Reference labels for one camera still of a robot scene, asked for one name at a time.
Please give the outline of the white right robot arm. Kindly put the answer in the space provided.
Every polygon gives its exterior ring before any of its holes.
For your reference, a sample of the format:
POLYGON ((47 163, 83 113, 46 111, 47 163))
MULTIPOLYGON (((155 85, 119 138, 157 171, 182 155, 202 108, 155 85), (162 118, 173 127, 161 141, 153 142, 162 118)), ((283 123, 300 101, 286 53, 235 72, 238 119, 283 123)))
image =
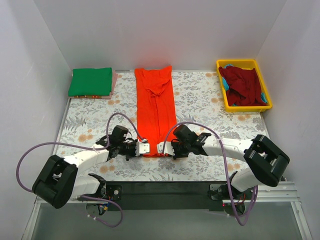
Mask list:
POLYGON ((171 143, 173 158, 186 158, 190 153, 203 156, 222 156, 243 161, 248 167, 234 173, 226 186, 227 195, 237 199, 257 185, 276 187, 290 163, 290 158, 267 136, 253 139, 218 138, 214 133, 196 134, 186 125, 178 126, 171 143))

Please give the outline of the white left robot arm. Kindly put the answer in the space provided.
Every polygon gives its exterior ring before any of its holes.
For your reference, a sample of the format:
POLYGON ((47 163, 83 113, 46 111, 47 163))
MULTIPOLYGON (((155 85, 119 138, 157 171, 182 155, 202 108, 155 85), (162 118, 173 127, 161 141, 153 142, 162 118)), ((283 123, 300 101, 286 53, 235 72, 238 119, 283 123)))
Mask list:
POLYGON ((127 128, 117 125, 111 134, 96 141, 92 150, 65 157, 50 156, 31 191, 56 209, 63 207, 69 199, 82 199, 82 195, 95 200, 108 199, 106 180, 95 173, 86 176, 82 173, 118 155, 127 160, 136 157, 138 140, 127 137, 128 133, 127 128))

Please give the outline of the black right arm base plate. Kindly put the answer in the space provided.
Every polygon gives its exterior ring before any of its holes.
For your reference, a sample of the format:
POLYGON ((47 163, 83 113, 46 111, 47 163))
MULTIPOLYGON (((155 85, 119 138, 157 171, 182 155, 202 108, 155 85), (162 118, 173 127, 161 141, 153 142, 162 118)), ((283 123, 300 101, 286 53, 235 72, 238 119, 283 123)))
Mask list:
MULTIPOLYGON (((234 200, 243 200, 244 198, 249 199, 252 197, 254 188, 248 188, 245 191, 239 191, 232 185, 230 186, 231 195, 234 200)), ((212 200, 230 200, 229 188, 226 183, 224 184, 210 184, 208 190, 208 196, 212 200)))

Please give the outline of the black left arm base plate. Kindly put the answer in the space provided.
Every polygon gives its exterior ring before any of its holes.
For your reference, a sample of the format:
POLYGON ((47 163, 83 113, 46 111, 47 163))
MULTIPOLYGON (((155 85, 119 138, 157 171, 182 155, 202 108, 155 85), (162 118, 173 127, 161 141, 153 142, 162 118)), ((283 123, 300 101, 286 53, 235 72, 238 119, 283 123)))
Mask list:
POLYGON ((105 185, 101 189, 101 198, 110 201, 120 201, 122 198, 122 186, 118 184, 105 185))

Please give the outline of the orange t shirt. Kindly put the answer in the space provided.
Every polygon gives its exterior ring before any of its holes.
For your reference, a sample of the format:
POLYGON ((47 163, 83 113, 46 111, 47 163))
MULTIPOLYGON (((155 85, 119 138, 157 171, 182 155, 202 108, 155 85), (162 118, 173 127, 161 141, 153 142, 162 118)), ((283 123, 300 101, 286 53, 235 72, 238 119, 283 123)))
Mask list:
POLYGON ((165 139, 171 141, 174 135, 167 136, 177 124, 175 99, 172 81, 172 66, 162 69, 134 70, 137 94, 137 129, 147 139, 150 152, 144 156, 157 158, 157 144, 165 139))

